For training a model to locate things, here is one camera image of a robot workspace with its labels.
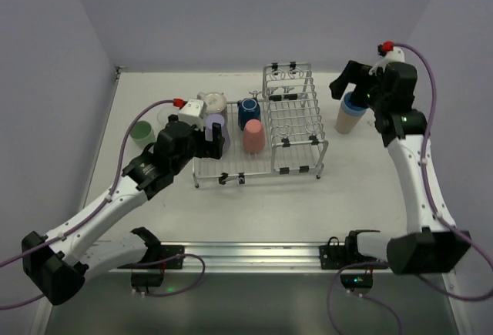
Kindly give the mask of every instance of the dark blue cup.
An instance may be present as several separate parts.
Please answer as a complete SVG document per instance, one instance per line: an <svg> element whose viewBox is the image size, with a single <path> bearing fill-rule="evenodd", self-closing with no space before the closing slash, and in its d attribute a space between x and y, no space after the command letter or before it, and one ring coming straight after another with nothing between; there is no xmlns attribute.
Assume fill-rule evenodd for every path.
<svg viewBox="0 0 493 335"><path fill-rule="evenodd" d="M260 121L260 106L257 100L246 98L238 102L238 126L243 131L251 119Z"/></svg>

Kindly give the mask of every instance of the silver dish rack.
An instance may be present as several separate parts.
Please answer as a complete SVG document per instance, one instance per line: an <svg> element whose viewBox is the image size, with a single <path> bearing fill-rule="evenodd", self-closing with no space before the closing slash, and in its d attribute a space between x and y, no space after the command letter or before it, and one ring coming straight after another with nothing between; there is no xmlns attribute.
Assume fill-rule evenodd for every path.
<svg viewBox="0 0 493 335"><path fill-rule="evenodd" d="M243 132L238 126L237 102L228 102L227 126L231 145L220 160L194 159L193 181L216 180L240 185L253 177L315 174L324 170L329 146L318 106L310 63L272 63L263 69L260 92L250 94L260 105L266 145L258 154L243 148Z"/></svg>

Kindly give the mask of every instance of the white table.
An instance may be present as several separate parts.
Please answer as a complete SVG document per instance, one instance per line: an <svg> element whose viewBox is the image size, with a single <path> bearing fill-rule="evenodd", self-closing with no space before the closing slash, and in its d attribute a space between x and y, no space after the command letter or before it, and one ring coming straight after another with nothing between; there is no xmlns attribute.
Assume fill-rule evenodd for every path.
<svg viewBox="0 0 493 335"><path fill-rule="evenodd" d="M334 130L339 102L328 83L336 74L314 73L321 115L329 140L320 180L311 176L249 179L220 186L201 183L195 189L191 163L174 184L117 223L102 240L117 239L145 226L163 241L180 242L323 242L344 237L351 229L380 229L405 234L404 201L397 173L368 111L354 131ZM259 72L123 73L102 140L87 201L112 182L116 158L127 126L135 115L160 99L188 99L198 92L224 92L228 100L261 90ZM144 119L160 130L151 110ZM169 114L176 112L172 106ZM139 154L130 140L124 165Z"/></svg>

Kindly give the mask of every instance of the metal wire rack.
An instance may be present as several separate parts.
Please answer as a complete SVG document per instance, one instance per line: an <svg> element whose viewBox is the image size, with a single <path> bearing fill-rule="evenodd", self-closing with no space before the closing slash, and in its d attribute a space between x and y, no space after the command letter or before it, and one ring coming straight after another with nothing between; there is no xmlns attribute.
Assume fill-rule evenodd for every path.
<svg viewBox="0 0 493 335"><path fill-rule="evenodd" d="M256 99L260 92L251 92ZM324 170L329 142L318 106L309 63L273 63L263 69L262 99L258 99L266 133L265 149L258 153L243 148L238 126L237 102L228 102L227 126L231 145L220 160L194 159L195 187L201 180L215 179L225 185L251 177L315 174Z"/></svg>

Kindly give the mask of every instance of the pink cup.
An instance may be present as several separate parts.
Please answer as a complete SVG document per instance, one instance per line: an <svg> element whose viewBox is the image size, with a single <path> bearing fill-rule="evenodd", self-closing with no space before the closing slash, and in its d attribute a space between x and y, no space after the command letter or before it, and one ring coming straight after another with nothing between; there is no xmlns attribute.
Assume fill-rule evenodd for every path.
<svg viewBox="0 0 493 335"><path fill-rule="evenodd" d="M258 153L265 146L265 131L262 122L258 119L251 119L243 130L243 148L247 152Z"/></svg>

